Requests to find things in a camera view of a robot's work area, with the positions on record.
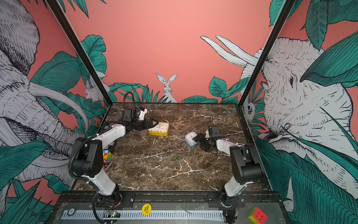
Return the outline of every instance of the rabbit illustration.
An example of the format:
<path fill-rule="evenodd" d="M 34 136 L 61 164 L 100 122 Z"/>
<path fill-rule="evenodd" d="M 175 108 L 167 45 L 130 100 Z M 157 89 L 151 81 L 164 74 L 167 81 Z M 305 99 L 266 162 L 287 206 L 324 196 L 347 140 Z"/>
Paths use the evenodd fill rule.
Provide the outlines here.
<path fill-rule="evenodd" d="M 168 82 L 165 81 L 165 78 L 161 74 L 156 73 L 156 75 L 157 75 L 159 81 L 164 84 L 164 98 L 163 99 L 167 98 L 165 102 L 166 103 L 177 103 L 178 101 L 176 101 L 174 99 L 174 97 L 171 95 L 172 90 L 170 87 L 170 83 L 173 82 L 174 79 L 176 79 L 177 75 L 176 74 L 171 75 L 169 77 Z"/>
<path fill-rule="evenodd" d="M 96 73 L 100 79 L 106 77 L 106 75 L 100 71 L 96 71 Z M 103 87 L 105 88 L 105 90 L 107 92 L 109 92 L 110 91 L 109 86 L 103 82 L 102 82 L 102 84 L 103 84 Z M 89 78 L 89 81 L 88 80 L 86 81 L 86 99 L 91 99 L 93 102 L 99 101 L 99 100 L 103 101 L 103 95 L 100 92 L 99 88 L 97 87 L 95 81 L 93 80 L 93 78 L 91 76 Z"/>

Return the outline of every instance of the rabbit ears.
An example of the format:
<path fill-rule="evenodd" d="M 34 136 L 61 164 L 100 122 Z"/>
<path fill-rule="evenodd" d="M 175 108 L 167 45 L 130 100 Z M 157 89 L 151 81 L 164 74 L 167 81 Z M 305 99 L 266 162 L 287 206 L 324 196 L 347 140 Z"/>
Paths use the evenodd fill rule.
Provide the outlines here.
<path fill-rule="evenodd" d="M 159 81 L 160 81 L 161 83 L 163 83 L 163 84 L 166 84 L 166 83 L 167 83 L 167 82 L 165 81 L 165 78 L 164 78 L 161 74 L 156 73 L 156 75 L 157 75 L 157 77 L 158 77 L 158 79 L 159 79 Z M 169 78 L 169 80 L 168 80 L 168 83 L 173 82 L 174 79 L 176 79 L 176 77 L 177 77 L 177 74 L 171 75 L 170 78 Z"/>
<path fill-rule="evenodd" d="M 216 38 L 234 54 L 227 52 L 224 48 L 222 48 L 215 41 L 213 41 L 208 37 L 201 36 L 201 38 L 205 42 L 207 42 L 221 57 L 223 57 L 225 60 L 235 65 L 238 65 L 240 67 L 245 67 L 246 64 L 251 64 L 253 66 L 256 66 L 258 62 L 257 57 L 246 53 L 239 46 L 237 46 L 236 44 L 234 44 L 233 42 L 229 41 L 226 38 L 216 35 Z"/>

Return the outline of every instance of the black cable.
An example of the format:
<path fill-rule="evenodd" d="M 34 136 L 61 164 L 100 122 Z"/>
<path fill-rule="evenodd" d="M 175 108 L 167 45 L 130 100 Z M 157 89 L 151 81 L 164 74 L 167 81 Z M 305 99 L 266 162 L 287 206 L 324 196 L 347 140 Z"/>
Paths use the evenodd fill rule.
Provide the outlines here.
<path fill-rule="evenodd" d="M 72 166 L 73 166 L 74 158 L 78 155 L 79 151 L 84 147 L 85 144 L 87 144 L 89 141 L 91 141 L 92 138 L 95 138 L 95 137 L 97 137 L 98 135 L 103 134 L 103 133 L 105 133 L 106 131 L 109 131 L 109 130 L 111 130 L 111 129 L 112 129 L 112 126 L 109 127 L 109 128 L 107 128 L 106 130 L 103 130 L 103 131 L 99 132 L 98 134 L 92 135 L 92 136 L 88 137 L 87 139 L 85 139 L 85 140 L 80 144 L 80 146 L 75 150 L 73 156 L 71 157 L 71 159 L 70 159 L 70 161 L 69 161 L 69 163 L 68 163 L 68 173 L 69 173 L 69 175 L 70 175 L 72 178 L 74 178 L 74 179 L 84 180 L 84 181 L 86 181 L 86 182 L 89 182 L 89 184 L 90 184 L 97 192 L 99 191 L 98 187 L 97 187 L 94 183 L 92 183 L 91 181 L 88 181 L 87 178 L 84 178 L 84 177 L 80 177 L 80 176 L 75 175 L 75 174 L 73 173 Z"/>
<path fill-rule="evenodd" d="M 92 211 L 93 211 L 93 215 L 95 216 L 96 220 L 101 223 L 101 224 L 112 224 L 112 223 L 115 223 L 118 219 L 115 219 L 115 220 L 111 220 L 110 222 L 103 222 L 97 215 L 97 212 L 96 212 L 96 197 L 98 196 L 98 192 L 93 196 L 92 198 Z"/>
<path fill-rule="evenodd" d="M 123 97 L 123 110 L 126 108 L 126 106 L 125 106 L 125 101 L 126 101 L 126 98 L 127 98 L 128 94 L 131 94 L 131 95 L 132 95 L 133 106 L 134 106 L 134 108 L 136 108 L 136 107 L 135 107 L 135 103 L 134 103 L 133 93 L 132 93 L 132 92 L 127 92 L 126 94 L 124 94 L 124 97 Z"/>

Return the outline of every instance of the blue container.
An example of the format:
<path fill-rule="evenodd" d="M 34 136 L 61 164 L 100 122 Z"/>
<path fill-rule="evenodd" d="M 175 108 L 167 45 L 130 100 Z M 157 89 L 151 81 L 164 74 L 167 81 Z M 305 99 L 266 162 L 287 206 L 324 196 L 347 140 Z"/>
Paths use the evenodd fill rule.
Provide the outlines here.
<path fill-rule="evenodd" d="M 197 136 L 197 135 L 198 135 L 198 134 L 195 133 L 195 132 L 190 132 L 190 133 L 188 133 L 188 134 L 185 136 L 185 141 L 187 142 L 187 144 L 190 145 L 190 146 L 196 145 L 197 142 L 195 142 L 195 141 L 193 140 L 193 138 L 194 138 L 195 136 Z"/>

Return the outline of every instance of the rubik's cube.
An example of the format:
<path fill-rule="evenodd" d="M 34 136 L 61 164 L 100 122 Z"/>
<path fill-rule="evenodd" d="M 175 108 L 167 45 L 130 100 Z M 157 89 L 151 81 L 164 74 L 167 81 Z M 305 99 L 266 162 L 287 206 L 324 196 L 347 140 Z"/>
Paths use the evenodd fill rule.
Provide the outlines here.
<path fill-rule="evenodd" d="M 103 150 L 103 161 L 109 162 L 111 159 L 112 153 L 108 150 Z"/>
<path fill-rule="evenodd" d="M 267 215 L 261 211 L 259 208 L 252 209 L 250 215 L 248 216 L 249 219 L 255 224 L 264 224 L 267 219 Z"/>

